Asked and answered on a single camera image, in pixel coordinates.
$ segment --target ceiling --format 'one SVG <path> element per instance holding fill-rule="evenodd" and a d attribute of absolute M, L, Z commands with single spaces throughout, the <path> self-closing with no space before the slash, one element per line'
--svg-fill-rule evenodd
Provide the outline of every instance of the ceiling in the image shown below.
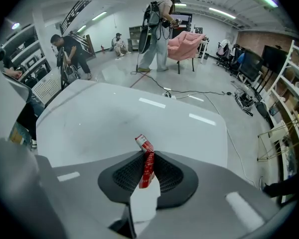
<path fill-rule="evenodd" d="M 32 8 L 40 5 L 43 18 L 47 22 L 56 23 L 65 18 L 67 13 L 78 0 L 23 0 L 9 15 L 12 21 L 21 24 L 32 21 Z M 134 0 L 97 0 L 120 10 L 120 5 Z M 181 0 L 186 7 L 178 7 L 177 11 L 203 15 L 215 18 L 232 26 L 239 31 L 270 31 L 287 34 L 299 38 L 299 34 L 288 15 L 284 12 L 278 0 L 274 0 L 278 7 L 273 8 L 262 0 Z M 212 7 L 227 12 L 235 19 L 228 18 L 209 10 Z"/>

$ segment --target person sitting on floor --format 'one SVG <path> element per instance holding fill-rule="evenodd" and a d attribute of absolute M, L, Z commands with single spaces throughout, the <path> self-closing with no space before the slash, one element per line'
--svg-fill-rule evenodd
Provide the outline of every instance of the person sitting on floor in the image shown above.
<path fill-rule="evenodd" d="M 114 45 L 116 55 L 120 57 L 123 57 L 124 53 L 131 54 L 131 52 L 128 51 L 126 44 L 121 40 L 120 33 L 116 33 L 116 37 L 112 40 L 112 45 Z"/>

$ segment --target pink armchair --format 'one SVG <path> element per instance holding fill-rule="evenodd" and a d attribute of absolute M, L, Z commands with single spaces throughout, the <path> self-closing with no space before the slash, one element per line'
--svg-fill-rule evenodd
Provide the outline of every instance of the pink armchair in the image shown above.
<path fill-rule="evenodd" d="M 200 44 L 200 41 L 205 37 L 205 34 L 196 34 L 183 31 L 177 37 L 168 41 L 168 57 L 174 60 L 177 60 L 178 64 L 178 74 L 179 62 L 187 58 L 191 58 L 192 67 L 194 72 L 194 57 L 197 52 L 197 48 Z"/>

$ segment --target computer monitor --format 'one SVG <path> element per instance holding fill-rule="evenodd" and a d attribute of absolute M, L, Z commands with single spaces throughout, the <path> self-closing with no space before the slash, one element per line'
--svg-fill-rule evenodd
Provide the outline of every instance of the computer monitor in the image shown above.
<path fill-rule="evenodd" d="M 264 60 L 263 65 L 278 74 L 284 66 L 287 54 L 283 50 L 265 45 L 261 56 Z"/>

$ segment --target white pants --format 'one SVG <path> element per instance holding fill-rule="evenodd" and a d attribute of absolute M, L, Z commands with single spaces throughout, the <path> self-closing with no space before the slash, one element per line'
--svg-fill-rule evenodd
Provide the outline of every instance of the white pants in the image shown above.
<path fill-rule="evenodd" d="M 159 24 L 154 28 L 149 49 L 145 52 L 139 68 L 148 69 L 156 54 L 157 68 L 166 69 L 168 39 L 169 27 L 161 27 Z"/>
<path fill-rule="evenodd" d="M 123 46 L 118 46 L 117 45 L 117 46 L 114 47 L 114 50 L 115 50 L 115 53 L 116 53 L 117 56 L 119 56 L 122 53 L 125 54 L 125 53 L 128 52 L 128 49 L 125 45 L 123 45 Z"/>

